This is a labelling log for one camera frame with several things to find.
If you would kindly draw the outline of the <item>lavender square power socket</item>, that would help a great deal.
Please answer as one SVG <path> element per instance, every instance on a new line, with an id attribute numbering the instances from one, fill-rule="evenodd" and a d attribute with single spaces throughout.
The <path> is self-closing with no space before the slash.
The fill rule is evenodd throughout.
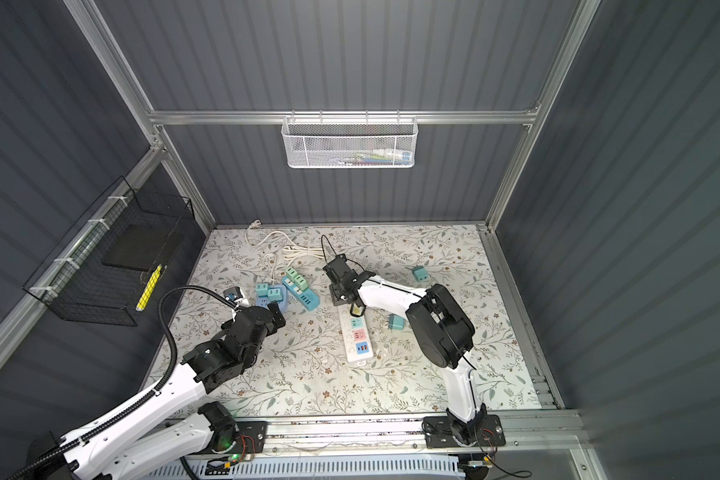
<path id="1" fill-rule="evenodd" d="M 255 304 L 267 308 L 270 303 L 275 302 L 281 312 L 288 308 L 288 291 L 283 284 L 256 284 Z"/>

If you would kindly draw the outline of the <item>teal power strip with USB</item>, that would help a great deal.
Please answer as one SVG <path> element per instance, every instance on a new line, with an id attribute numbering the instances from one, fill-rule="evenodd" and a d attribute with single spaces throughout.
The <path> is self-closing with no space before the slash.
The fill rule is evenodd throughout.
<path id="1" fill-rule="evenodd" d="M 310 288 L 303 291 L 297 287 L 287 276 L 282 278 L 282 284 L 286 287 L 288 292 L 293 295 L 307 311 L 314 311 L 320 306 L 320 299 L 317 294 Z"/>

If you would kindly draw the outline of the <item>white long power strip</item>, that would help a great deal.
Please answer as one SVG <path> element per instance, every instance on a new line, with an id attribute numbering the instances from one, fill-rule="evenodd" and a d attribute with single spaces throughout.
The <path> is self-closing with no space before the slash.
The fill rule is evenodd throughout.
<path id="1" fill-rule="evenodd" d="M 338 316 L 347 361 L 361 367 L 375 358 L 368 326 L 363 316 L 354 316 L 349 305 L 338 307 Z"/>

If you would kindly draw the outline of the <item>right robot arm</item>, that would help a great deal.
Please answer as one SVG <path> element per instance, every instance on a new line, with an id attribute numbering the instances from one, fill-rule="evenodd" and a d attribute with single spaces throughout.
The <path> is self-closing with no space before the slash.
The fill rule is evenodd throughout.
<path id="1" fill-rule="evenodd" d="M 405 317 L 421 352 L 442 372 L 451 430 L 476 428 L 487 407 L 473 382 L 475 327 L 450 291 L 440 284 L 428 289 L 399 285 L 371 271 L 357 272 L 352 263 L 339 254 L 323 267 L 332 299 L 361 312 L 371 308 Z"/>

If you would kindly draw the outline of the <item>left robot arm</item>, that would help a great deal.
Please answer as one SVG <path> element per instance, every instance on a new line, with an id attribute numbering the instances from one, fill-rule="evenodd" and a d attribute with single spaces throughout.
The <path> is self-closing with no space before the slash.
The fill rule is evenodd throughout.
<path id="1" fill-rule="evenodd" d="M 240 458 L 256 450 L 232 414 L 205 397 L 258 359 L 264 340 L 286 324 L 279 306 L 237 306 L 220 332 L 174 355 L 154 384 L 99 418 L 31 445 L 17 479 L 136 479 L 208 450 Z"/>

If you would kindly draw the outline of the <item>yellow marker in basket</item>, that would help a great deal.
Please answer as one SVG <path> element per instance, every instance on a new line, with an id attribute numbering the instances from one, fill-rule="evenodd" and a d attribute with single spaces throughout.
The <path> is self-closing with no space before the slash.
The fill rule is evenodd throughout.
<path id="1" fill-rule="evenodd" d="M 153 292 L 157 286 L 157 283 L 159 282 L 159 279 L 162 275 L 162 272 L 164 270 L 164 267 L 161 264 L 158 264 L 153 272 L 151 273 L 149 279 L 147 280 L 147 283 L 142 291 L 142 294 L 140 295 L 135 310 L 137 312 L 143 312 L 147 305 L 149 304 L 149 301 L 153 295 Z"/>

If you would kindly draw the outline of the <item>pens in white basket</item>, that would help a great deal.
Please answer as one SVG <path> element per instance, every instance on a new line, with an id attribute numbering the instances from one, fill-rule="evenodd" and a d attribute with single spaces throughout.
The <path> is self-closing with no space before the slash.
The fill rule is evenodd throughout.
<path id="1" fill-rule="evenodd" d="M 414 153 L 401 149 L 373 149 L 345 152 L 331 161 L 340 165 L 410 167 L 414 164 Z"/>

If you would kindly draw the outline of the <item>black pad in basket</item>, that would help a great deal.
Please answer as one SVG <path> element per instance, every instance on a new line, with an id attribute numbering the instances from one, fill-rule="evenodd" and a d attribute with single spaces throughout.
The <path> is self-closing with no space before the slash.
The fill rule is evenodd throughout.
<path id="1" fill-rule="evenodd" d="M 129 225 L 104 254 L 101 263 L 108 267 L 151 272 L 158 264 L 166 264 L 182 234 L 171 229 Z"/>

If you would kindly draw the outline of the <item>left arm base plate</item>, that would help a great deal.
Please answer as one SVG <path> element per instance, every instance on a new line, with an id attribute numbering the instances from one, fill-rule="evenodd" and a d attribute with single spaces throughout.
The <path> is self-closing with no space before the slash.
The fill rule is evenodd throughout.
<path id="1" fill-rule="evenodd" d="M 231 421 L 212 427 L 204 454 L 253 455 L 263 451 L 269 424 L 265 421 Z"/>

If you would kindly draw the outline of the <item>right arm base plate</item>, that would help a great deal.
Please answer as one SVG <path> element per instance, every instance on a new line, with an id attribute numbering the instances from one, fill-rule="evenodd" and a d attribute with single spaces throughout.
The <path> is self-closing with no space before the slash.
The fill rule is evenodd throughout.
<path id="1" fill-rule="evenodd" d="M 506 445 L 504 429 L 496 415 L 476 417 L 461 422 L 448 416 L 428 416 L 422 420 L 426 446 L 430 449 L 483 447 L 498 448 Z"/>

